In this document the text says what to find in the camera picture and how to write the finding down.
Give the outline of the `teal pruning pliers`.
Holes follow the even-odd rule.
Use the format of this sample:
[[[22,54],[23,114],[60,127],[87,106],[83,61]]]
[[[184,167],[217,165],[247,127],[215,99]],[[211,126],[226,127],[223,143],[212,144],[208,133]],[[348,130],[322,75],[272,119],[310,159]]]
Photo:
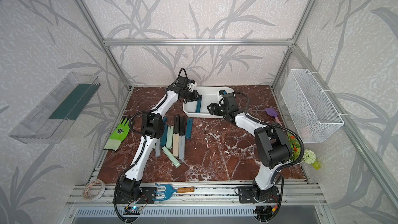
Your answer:
[[[198,96],[198,100],[197,100],[197,106],[195,108],[195,113],[200,113],[201,112],[201,106],[202,106],[202,96],[199,95]]]
[[[166,144],[167,144],[168,127],[169,126],[167,124],[164,125],[164,132],[163,132],[163,135],[162,135],[162,137],[160,139],[161,147],[165,147]]]
[[[186,139],[190,140],[192,135],[193,118],[188,118],[186,126]]]

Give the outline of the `black pruning pliers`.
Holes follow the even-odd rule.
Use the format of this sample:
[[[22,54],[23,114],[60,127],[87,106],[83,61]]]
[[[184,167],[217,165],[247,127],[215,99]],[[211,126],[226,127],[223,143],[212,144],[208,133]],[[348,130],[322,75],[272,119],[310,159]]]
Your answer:
[[[180,115],[175,115],[174,116],[174,134],[179,134],[180,133]]]
[[[186,117],[182,116],[180,117],[180,122],[179,122],[179,136],[185,136],[186,134]]]

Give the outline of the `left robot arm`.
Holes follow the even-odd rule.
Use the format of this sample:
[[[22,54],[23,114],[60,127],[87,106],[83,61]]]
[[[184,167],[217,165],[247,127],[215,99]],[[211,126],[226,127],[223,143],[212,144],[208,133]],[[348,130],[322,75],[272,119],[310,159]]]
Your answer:
[[[141,111],[130,118],[130,130],[141,135],[138,150],[131,165],[118,176],[114,198],[136,201],[141,197],[141,182],[148,158],[156,142],[164,133],[163,117],[179,99],[194,102],[202,98],[196,91],[197,83],[179,76],[166,88],[164,97],[152,109]]]

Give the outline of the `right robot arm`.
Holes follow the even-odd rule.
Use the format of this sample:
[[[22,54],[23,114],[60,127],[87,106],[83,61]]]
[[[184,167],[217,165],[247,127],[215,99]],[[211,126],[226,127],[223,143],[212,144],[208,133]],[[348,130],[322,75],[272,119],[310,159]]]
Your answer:
[[[276,193],[272,191],[276,188],[277,174],[285,168],[302,162],[305,147],[302,139],[292,130],[278,123],[264,122],[251,116],[248,113],[248,106],[241,110],[235,97],[236,94],[238,93],[220,90],[219,102],[209,104],[207,110],[211,115],[221,116],[227,122],[244,129],[255,137],[261,166],[253,181],[252,195],[256,201],[262,203],[268,196],[276,196]],[[292,134],[300,146],[300,153],[295,159],[291,159],[293,148],[288,141],[288,134]]]

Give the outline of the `white rectangular storage box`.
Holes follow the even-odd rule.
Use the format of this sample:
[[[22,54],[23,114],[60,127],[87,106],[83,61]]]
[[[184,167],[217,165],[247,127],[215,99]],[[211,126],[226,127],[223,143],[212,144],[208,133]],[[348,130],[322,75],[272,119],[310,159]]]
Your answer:
[[[197,101],[183,103],[183,111],[189,118],[219,118],[222,116],[211,115],[207,109],[207,106],[211,103],[219,103],[220,96],[219,91],[225,90],[227,93],[232,93],[234,90],[229,87],[210,87],[210,86],[198,86],[195,90],[202,96],[201,109],[197,113]]]

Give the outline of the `beige pruning pliers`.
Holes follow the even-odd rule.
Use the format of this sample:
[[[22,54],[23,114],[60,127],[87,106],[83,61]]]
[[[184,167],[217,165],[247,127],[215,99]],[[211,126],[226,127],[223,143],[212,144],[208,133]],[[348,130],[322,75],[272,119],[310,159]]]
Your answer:
[[[179,134],[173,134],[173,155],[177,158],[179,156]]]

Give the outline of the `grey-blue pruning pliers right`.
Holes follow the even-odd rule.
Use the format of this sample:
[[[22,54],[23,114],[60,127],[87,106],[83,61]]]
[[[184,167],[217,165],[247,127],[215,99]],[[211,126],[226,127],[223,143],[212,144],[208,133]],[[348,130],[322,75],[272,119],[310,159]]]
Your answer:
[[[179,159],[183,160],[184,159],[184,155],[185,155],[185,136],[180,136],[179,137]]]

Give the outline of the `grey pruning pliers left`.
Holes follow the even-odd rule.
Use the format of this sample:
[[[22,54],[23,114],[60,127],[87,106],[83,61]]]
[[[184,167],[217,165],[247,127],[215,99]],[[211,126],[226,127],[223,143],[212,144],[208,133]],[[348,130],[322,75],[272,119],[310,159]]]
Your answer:
[[[157,139],[155,143],[155,156],[160,157],[161,156],[161,140]]]

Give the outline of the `purple pink silicone spatula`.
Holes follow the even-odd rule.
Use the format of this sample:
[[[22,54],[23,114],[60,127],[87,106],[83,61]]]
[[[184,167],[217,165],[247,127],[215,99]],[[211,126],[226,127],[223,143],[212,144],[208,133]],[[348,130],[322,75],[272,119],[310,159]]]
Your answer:
[[[265,112],[266,112],[269,116],[273,117],[273,118],[275,119],[275,121],[276,121],[279,125],[283,125],[282,122],[281,122],[281,121],[279,120],[279,118],[278,118],[278,112],[277,112],[276,109],[274,109],[274,108],[272,108],[272,107],[268,107],[268,108],[265,109]]]

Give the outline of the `green gardening glove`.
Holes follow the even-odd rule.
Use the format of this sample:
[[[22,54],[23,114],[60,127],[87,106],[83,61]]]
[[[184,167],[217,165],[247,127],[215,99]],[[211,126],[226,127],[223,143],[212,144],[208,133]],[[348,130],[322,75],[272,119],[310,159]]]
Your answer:
[[[130,116],[126,116],[125,118],[121,119],[120,123],[106,142],[104,150],[118,150],[121,143],[127,138],[130,132],[129,122]]]

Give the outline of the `potted artificial flower plant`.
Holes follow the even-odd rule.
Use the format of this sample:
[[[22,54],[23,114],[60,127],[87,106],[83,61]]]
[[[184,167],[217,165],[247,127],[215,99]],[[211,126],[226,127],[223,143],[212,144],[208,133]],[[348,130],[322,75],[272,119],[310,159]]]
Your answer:
[[[288,142],[292,149],[292,156],[290,158],[290,161],[294,161],[300,155],[301,147],[298,140],[291,133],[288,133],[287,136]],[[305,164],[311,165],[315,170],[319,170],[322,168],[322,163],[317,159],[316,154],[312,150],[306,149],[304,151],[302,161]]]

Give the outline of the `blue garden hand fork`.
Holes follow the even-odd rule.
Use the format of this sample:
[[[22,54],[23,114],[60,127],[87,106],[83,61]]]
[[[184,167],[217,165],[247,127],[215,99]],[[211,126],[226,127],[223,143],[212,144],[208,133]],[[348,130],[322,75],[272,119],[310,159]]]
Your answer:
[[[157,189],[164,188],[163,191],[154,191],[154,196],[162,195],[163,198],[157,199],[153,198],[153,201],[166,201],[170,199],[174,193],[177,194],[185,194],[185,193],[192,193],[195,191],[195,187],[182,187],[182,188],[174,188],[171,184],[157,184],[155,183]]]

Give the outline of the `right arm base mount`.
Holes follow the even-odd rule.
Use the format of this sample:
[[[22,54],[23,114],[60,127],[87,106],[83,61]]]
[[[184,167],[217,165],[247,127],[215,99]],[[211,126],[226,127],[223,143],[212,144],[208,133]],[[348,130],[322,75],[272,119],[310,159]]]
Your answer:
[[[276,204],[281,201],[281,193],[279,188],[272,186],[266,190],[260,190],[257,186],[250,187],[236,187],[235,193],[238,195],[239,202],[252,204]]]

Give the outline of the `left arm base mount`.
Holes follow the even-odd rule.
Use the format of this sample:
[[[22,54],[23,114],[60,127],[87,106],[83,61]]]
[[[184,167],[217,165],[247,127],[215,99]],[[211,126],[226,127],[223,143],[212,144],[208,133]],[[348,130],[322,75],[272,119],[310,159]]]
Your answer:
[[[132,191],[117,189],[114,196],[113,203],[128,204],[154,204],[155,193],[157,187],[142,187],[135,188]]]

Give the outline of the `clear plastic wall shelf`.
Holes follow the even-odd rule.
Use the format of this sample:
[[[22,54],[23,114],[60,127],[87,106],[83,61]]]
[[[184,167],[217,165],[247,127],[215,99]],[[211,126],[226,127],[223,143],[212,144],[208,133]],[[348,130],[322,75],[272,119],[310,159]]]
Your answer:
[[[98,76],[70,72],[9,134],[24,144],[58,144],[101,83]]]

